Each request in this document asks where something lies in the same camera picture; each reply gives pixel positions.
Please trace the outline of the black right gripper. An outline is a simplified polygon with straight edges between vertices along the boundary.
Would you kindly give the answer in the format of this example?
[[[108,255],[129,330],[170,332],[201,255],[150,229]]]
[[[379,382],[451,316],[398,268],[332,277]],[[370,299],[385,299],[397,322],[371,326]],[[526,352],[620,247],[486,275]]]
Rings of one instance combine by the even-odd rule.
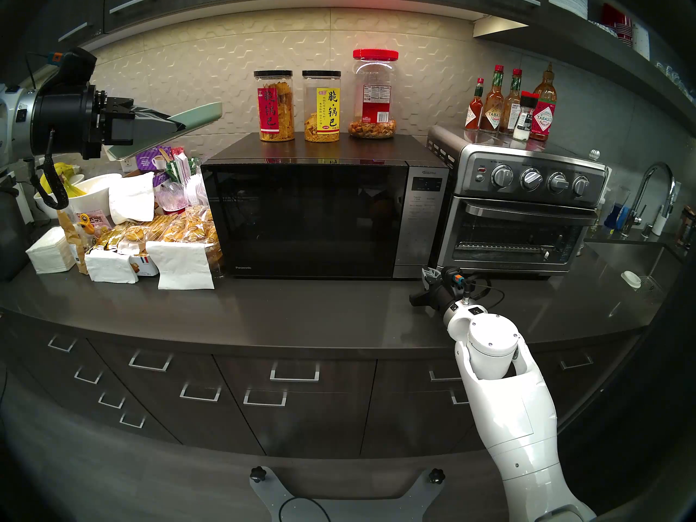
[[[441,279],[439,270],[431,267],[422,268],[423,281],[430,281],[427,291],[409,295],[413,307],[429,307],[436,312],[446,312],[455,303],[455,291],[452,283]]]

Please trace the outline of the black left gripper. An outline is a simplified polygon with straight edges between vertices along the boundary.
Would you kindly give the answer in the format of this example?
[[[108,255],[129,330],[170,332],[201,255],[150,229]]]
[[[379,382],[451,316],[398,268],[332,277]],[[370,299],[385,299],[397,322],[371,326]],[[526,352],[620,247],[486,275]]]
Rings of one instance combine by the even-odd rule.
[[[102,146],[154,146],[181,136],[186,124],[133,99],[109,97],[94,85],[40,93],[31,118],[33,155],[79,154],[97,159]]]

